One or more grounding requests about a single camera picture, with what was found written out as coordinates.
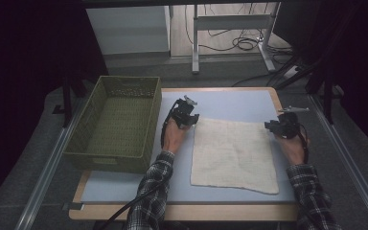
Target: basket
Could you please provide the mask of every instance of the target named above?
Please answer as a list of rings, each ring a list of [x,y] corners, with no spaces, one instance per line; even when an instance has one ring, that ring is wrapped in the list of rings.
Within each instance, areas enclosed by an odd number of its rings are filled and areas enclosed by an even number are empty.
[[[161,105],[160,78],[101,76],[64,155],[80,170],[145,173]]]

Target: white cabinet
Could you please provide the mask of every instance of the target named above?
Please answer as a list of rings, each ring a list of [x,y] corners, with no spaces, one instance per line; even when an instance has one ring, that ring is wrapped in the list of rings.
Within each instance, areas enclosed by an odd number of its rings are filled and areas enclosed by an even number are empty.
[[[169,7],[87,9],[103,55],[168,52]]]

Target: person's right hand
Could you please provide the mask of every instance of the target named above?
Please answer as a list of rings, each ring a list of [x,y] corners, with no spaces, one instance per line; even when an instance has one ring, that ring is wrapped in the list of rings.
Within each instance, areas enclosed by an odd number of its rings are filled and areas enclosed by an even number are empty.
[[[166,133],[164,135],[163,150],[177,153],[178,149],[184,141],[185,133],[188,129],[190,129],[190,126],[179,128],[175,120],[173,118],[170,118],[168,120]]]
[[[299,136],[295,136],[291,139],[286,139],[278,135],[275,136],[290,165],[304,164],[305,153]]]

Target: plaid shirt sleeve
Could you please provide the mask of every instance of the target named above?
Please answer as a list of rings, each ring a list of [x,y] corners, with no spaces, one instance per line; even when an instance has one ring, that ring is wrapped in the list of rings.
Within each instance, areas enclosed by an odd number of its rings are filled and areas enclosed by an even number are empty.
[[[323,191],[315,167],[291,166],[287,174],[300,203],[297,229],[342,229],[331,213],[331,197]]]
[[[151,164],[139,184],[137,195],[142,195],[173,173],[174,154],[162,151]],[[127,214],[128,230],[160,229],[164,219],[169,181],[138,203]]]

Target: metal frame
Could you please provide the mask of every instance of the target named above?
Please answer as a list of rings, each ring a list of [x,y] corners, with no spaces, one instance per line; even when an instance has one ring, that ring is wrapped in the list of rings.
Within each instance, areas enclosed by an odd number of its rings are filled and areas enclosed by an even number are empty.
[[[319,102],[318,98],[314,97],[313,95],[309,95],[309,100],[314,105],[314,110],[316,111],[319,121],[331,138],[331,141],[333,142],[333,145],[335,146],[335,149],[339,154],[339,157],[343,165],[345,166],[346,171],[354,182],[357,191],[359,192],[360,196],[363,199],[363,202],[368,208],[368,183],[366,182],[366,179],[360,172],[354,158],[352,158],[351,153],[349,153],[338,132],[336,131],[334,126],[328,123],[327,118],[322,113],[321,102]]]
[[[14,229],[20,230],[32,228],[32,225],[35,221],[35,216],[37,215],[40,205],[46,196],[47,189],[49,188],[52,178],[56,172],[58,162],[61,159],[62,152],[65,148],[65,143],[71,135],[71,131],[73,130],[74,126],[77,124],[77,117],[81,115],[83,105],[84,99],[78,98],[75,102],[74,116],[72,117],[69,126],[64,127],[61,130],[50,158],[47,160],[46,165],[44,166],[43,171],[41,172],[40,177],[34,186],[34,190],[29,197],[28,203],[23,209],[22,215],[20,216],[20,219]]]
[[[266,29],[264,38],[262,42],[259,42],[258,47],[268,72],[275,72],[273,61],[266,48],[279,6],[280,2],[276,2],[270,14],[198,16],[197,5],[194,5],[193,74],[199,73],[198,31],[242,29]]]

